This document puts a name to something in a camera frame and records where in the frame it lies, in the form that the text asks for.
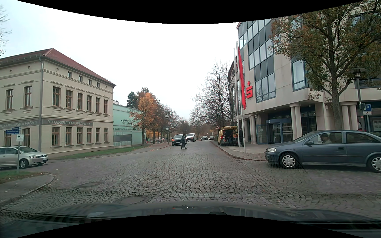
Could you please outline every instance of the red flag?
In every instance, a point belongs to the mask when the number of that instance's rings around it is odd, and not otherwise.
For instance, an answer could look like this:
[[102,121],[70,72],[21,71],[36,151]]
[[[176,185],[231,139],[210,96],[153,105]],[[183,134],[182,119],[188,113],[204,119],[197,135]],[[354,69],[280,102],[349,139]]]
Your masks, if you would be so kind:
[[242,106],[243,106],[243,109],[245,109],[246,108],[245,80],[243,79],[243,65],[242,65],[241,51],[239,49],[237,50],[237,57],[239,62],[239,80],[241,81]]

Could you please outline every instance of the hubcap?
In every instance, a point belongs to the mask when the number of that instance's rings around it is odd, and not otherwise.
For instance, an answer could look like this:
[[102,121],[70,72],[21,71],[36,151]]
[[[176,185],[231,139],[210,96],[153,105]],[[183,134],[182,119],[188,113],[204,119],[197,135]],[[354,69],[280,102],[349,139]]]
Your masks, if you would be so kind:
[[381,157],[376,157],[371,160],[371,165],[375,170],[381,171]]
[[295,166],[296,161],[292,155],[287,154],[282,158],[282,163],[284,166],[291,168]]

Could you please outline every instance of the red tile roof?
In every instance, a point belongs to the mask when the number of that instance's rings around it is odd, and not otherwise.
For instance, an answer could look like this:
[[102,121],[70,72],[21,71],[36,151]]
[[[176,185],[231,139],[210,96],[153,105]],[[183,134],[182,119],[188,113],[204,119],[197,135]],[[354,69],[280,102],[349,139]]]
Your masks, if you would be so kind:
[[58,50],[56,50],[54,48],[50,48],[50,49],[46,49],[46,50],[39,50],[39,51],[29,52],[29,53],[25,53],[25,54],[16,55],[16,56],[9,56],[9,57],[5,57],[5,58],[1,58],[0,62],[3,62],[3,61],[4,62],[15,61],[15,60],[20,60],[20,59],[30,58],[30,57],[35,57],[35,56],[47,57],[47,58],[52,59],[52,60],[54,60],[56,62],[65,64],[65,65],[67,65],[69,67],[72,67],[74,69],[77,69],[79,71],[87,73],[89,75],[92,75],[92,76],[94,76],[94,77],[96,77],[98,79],[101,79],[102,81],[105,81],[106,83],[108,83],[110,85],[116,86],[115,84],[113,84],[109,80],[103,78],[102,76],[98,75],[97,73],[93,72],[92,70],[84,67],[80,63],[72,60],[70,57],[67,57],[66,55],[62,54],[61,52],[59,52]]

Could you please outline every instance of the manhole cover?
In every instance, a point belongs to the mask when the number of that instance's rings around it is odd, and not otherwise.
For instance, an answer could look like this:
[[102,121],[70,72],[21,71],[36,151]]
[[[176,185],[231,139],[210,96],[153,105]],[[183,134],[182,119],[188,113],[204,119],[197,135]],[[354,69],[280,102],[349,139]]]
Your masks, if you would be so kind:
[[101,183],[103,183],[103,182],[88,182],[88,183],[84,183],[84,184],[81,184],[79,186],[76,186],[76,188],[94,187],[94,186],[100,185]]
[[132,204],[139,204],[139,203],[147,203],[150,200],[151,198],[148,196],[130,196],[130,197],[120,198],[119,200],[116,201],[116,203],[132,205]]

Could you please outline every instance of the modern office building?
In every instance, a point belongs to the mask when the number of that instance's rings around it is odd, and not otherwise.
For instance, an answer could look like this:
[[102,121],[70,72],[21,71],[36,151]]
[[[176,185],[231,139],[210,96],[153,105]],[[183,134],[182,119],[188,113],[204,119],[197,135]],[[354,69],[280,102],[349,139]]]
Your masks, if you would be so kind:
[[[328,95],[324,92],[317,100],[309,99],[311,92],[305,78],[304,62],[268,50],[272,45],[271,20],[240,22],[237,29],[243,80],[246,88],[253,87],[252,94],[246,95],[246,109],[243,110],[246,141],[281,143],[313,130],[334,129],[333,110],[325,100]],[[235,91],[237,69],[233,65],[229,80]],[[372,80],[381,80],[381,73]],[[365,82],[360,88],[362,101],[372,106],[372,115],[363,116],[357,110],[358,93],[351,84],[340,96],[343,128],[358,130],[361,127],[381,136],[381,90],[368,87]],[[242,125],[241,116],[237,120]]]
[[54,48],[0,59],[0,146],[21,127],[50,158],[113,148],[115,86]]
[[131,141],[121,141],[114,142],[114,147],[132,147],[140,146],[142,143],[142,130],[133,129],[124,120],[130,120],[129,112],[135,111],[136,109],[120,105],[118,101],[114,101],[113,104],[113,135],[131,135]]

